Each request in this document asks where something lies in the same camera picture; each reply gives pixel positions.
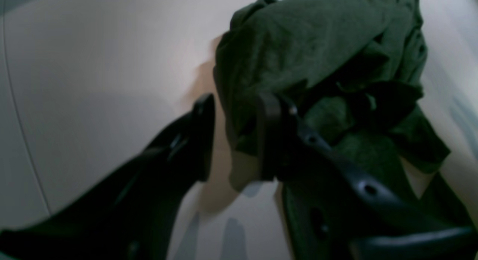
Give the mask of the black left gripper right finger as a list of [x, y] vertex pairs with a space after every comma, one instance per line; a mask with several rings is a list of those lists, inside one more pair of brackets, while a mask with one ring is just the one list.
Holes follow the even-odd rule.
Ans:
[[297, 260], [472, 260], [473, 226], [451, 226], [401, 200], [333, 151], [285, 97], [257, 96], [258, 168], [282, 182]]

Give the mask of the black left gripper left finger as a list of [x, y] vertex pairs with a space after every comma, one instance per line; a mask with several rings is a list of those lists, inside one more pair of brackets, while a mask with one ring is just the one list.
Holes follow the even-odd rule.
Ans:
[[15, 260], [165, 260], [181, 201], [208, 180], [215, 99], [163, 129], [137, 156], [74, 203], [22, 230], [1, 232], [1, 253]]

